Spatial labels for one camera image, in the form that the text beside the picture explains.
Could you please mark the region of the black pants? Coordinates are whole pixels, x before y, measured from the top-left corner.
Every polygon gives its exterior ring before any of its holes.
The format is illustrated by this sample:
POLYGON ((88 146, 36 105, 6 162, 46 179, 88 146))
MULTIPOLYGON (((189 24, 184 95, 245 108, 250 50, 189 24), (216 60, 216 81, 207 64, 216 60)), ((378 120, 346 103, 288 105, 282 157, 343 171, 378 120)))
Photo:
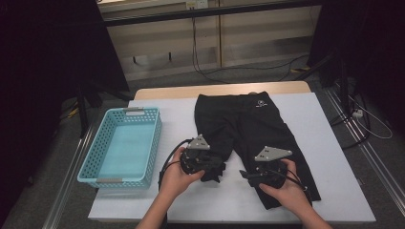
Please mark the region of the black pants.
POLYGON ((308 187, 313 200, 321 198, 294 135, 268 93, 201 94, 194 117, 198 133, 211 146, 213 154, 228 160, 232 153, 236 153, 250 174, 258 167, 254 157, 265 147, 292 151, 289 159, 296 163, 296 175, 308 187))

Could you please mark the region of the white wall socket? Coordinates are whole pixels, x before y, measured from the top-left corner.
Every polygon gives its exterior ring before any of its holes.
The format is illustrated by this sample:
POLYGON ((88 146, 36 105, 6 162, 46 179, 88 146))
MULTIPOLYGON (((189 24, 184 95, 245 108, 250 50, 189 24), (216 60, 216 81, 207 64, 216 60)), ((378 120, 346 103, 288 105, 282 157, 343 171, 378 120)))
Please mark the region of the white wall socket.
POLYGON ((188 10, 207 9, 208 0, 187 0, 185 6, 188 10))

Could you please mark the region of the black tripod stand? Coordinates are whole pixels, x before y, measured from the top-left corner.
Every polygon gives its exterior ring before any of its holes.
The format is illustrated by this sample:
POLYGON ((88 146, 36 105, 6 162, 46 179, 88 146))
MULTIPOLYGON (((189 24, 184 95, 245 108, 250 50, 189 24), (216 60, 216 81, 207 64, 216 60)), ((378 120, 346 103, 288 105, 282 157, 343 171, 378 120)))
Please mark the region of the black tripod stand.
POLYGON ((87 117, 86 102, 93 107, 100 107, 102 99, 99 92, 105 92, 123 101, 130 101, 132 97, 117 90, 100 84, 94 80, 84 80, 77 84, 76 87, 76 101, 79 110, 81 133, 80 137, 83 138, 89 130, 89 121, 87 117))

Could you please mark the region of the person's right hand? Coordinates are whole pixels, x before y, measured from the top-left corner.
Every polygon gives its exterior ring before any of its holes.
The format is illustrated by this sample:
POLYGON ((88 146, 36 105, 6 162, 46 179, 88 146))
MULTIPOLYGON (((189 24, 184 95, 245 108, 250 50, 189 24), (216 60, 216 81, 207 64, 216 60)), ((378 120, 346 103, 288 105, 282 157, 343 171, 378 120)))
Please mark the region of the person's right hand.
POLYGON ((283 186, 281 188, 273 188, 265 184, 260 184, 259 187, 266 194, 276 198, 285 208, 294 214, 294 211, 299 207, 310 205, 310 203, 303 191, 303 188, 298 184, 300 179, 295 175, 295 163, 286 158, 282 159, 282 162, 287 165, 288 170, 287 178, 283 186))

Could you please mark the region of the metal floor rail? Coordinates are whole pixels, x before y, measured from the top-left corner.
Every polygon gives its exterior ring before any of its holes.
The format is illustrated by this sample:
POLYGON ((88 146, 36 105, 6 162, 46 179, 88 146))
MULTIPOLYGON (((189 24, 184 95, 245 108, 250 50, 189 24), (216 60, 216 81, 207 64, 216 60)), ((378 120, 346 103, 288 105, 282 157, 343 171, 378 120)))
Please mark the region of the metal floor rail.
POLYGON ((345 114, 343 112, 340 98, 335 90, 326 89, 325 94, 330 100, 331 105, 337 112, 337 121, 333 122, 333 124, 339 125, 340 123, 343 123, 345 128, 349 131, 350 136, 354 140, 354 143, 350 143, 347 146, 342 146, 341 149, 343 151, 346 151, 357 147, 363 153, 363 155, 366 157, 369 164, 375 171, 377 177, 380 179, 382 185, 394 201, 394 204, 401 212, 401 214, 405 217, 405 190, 397 182, 397 180, 394 178, 392 173, 382 161, 381 157, 378 155, 377 150, 369 142, 371 135, 376 136, 379 139, 388 139, 388 137, 377 135, 371 130, 371 127, 369 126, 369 115, 379 121, 388 130, 390 130, 390 128, 380 119, 378 119, 373 113, 369 112, 367 109, 361 106, 353 97, 349 96, 349 101, 353 102, 356 108, 359 108, 365 113, 365 115, 363 116, 365 118, 364 121, 362 121, 361 117, 355 118, 352 117, 351 113, 345 114))
POLYGON ((64 176, 61 187, 57 191, 57 195, 53 201, 51 210, 49 211, 45 219, 42 229, 57 229, 58 224, 62 218, 65 206, 68 202, 73 185, 76 181, 76 176, 80 169, 81 160, 84 157, 85 150, 88 148, 93 134, 94 128, 90 127, 81 135, 75 149, 73 159, 70 163, 68 171, 66 172, 66 175, 64 176))

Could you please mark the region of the person's left hand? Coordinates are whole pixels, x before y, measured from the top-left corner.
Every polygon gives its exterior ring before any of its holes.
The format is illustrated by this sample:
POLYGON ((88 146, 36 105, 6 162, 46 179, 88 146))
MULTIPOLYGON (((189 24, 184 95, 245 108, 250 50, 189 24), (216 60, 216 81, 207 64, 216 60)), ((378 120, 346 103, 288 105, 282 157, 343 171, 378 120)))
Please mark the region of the person's left hand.
POLYGON ((159 197, 173 201, 194 181, 199 180, 204 171, 188 175, 181 167, 181 154, 185 150, 180 147, 173 155, 173 158, 165 168, 162 182, 159 190, 159 197))

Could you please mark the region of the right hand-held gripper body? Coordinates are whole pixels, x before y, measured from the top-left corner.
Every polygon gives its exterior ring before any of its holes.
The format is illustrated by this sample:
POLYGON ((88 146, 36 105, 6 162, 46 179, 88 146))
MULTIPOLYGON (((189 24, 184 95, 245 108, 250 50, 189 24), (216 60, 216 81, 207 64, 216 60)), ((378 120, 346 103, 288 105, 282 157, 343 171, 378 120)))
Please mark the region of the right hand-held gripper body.
POLYGON ((274 188, 282 187, 287 176, 287 165, 281 159, 291 155, 291 150, 265 146, 254 157, 254 161, 257 162, 256 171, 259 173, 260 180, 274 188))

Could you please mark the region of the wide black curtain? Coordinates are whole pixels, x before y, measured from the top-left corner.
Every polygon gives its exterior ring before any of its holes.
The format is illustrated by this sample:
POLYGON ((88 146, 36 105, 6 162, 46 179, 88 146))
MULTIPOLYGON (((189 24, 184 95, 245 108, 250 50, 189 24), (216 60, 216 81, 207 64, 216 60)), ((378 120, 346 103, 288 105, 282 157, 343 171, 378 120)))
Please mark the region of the wide black curtain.
POLYGON ((127 90, 97 0, 0 0, 0 224, 55 132, 62 102, 127 90))

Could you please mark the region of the black horizontal bar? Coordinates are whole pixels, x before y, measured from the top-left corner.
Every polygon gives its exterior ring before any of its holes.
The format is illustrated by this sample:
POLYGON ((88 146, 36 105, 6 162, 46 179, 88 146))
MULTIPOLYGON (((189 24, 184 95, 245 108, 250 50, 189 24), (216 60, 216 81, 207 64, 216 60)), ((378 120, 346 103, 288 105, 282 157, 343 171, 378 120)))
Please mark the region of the black horizontal bar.
POLYGON ((199 18, 207 16, 227 15, 235 13, 255 12, 263 10, 285 10, 303 7, 312 7, 323 5, 326 0, 276 0, 275 2, 247 4, 229 7, 217 7, 202 10, 180 10, 174 12, 163 12, 157 14, 140 16, 123 16, 105 19, 106 27, 152 23, 169 20, 180 20, 187 18, 199 18))

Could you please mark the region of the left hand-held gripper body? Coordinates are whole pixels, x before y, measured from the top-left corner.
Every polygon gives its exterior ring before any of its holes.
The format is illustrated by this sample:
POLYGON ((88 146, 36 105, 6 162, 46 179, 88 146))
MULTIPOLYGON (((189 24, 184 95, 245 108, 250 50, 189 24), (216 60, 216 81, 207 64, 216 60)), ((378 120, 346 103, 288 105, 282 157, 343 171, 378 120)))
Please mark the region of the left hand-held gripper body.
POLYGON ((208 154, 210 145, 202 135, 193 138, 181 153, 181 168, 188 174, 196 174, 199 171, 209 171, 214 165, 214 159, 208 154))

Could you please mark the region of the light blue plastic basket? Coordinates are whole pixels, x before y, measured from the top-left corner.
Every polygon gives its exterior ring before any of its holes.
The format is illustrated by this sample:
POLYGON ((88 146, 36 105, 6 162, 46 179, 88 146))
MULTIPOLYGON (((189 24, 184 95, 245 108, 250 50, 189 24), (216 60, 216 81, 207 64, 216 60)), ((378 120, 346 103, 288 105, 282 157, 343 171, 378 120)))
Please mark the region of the light blue plastic basket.
POLYGON ((160 109, 110 109, 104 115, 77 180, 94 188, 147 188, 161 133, 160 109))

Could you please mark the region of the black metal stand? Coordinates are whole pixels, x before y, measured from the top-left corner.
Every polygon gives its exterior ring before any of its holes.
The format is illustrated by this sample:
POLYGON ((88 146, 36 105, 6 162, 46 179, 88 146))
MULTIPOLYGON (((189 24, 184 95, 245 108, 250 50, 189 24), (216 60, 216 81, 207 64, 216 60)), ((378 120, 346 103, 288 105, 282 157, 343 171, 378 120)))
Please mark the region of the black metal stand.
POLYGON ((351 111, 349 103, 348 71, 346 63, 339 54, 334 52, 328 54, 314 66, 310 67, 308 71, 297 76, 295 78, 295 81, 303 81, 311 76, 313 73, 319 72, 327 66, 333 68, 333 72, 337 73, 336 79, 339 83, 340 103, 343 112, 348 115, 351 111))

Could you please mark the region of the narrow black curtain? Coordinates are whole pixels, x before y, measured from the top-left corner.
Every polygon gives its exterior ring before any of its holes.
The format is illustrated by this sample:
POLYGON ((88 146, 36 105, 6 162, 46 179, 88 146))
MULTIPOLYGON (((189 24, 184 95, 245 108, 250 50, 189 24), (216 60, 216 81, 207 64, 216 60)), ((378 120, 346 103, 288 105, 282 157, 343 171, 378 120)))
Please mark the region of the narrow black curtain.
POLYGON ((322 6, 308 65, 329 54, 321 69, 328 87, 345 64, 357 88, 405 135, 405 0, 337 0, 322 6))

